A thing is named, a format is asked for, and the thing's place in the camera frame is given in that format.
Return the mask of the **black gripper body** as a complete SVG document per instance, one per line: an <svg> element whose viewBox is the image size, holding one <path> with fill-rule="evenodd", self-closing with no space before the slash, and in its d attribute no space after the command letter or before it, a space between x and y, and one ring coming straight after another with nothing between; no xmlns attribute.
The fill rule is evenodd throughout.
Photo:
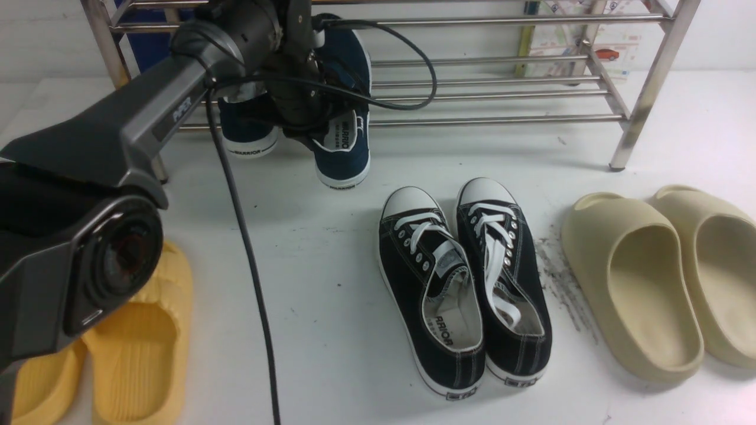
<svg viewBox="0 0 756 425"><path fill-rule="evenodd" d="M315 57L311 1L273 1L278 17L280 43L263 65L266 89L281 115L283 133L314 151L328 132L333 106L328 94L314 84L323 84L324 73Z"/></svg>

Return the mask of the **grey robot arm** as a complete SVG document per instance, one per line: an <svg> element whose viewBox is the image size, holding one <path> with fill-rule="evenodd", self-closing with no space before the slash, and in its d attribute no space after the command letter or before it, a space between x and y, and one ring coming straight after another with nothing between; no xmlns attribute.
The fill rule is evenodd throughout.
<svg viewBox="0 0 756 425"><path fill-rule="evenodd" d="M310 1L210 1L159 64L62 123L2 148L2 423L17 374L127 303L153 274L168 209L154 159L201 104L286 81L276 115L316 123ZM281 75L267 76L277 64Z"/></svg>

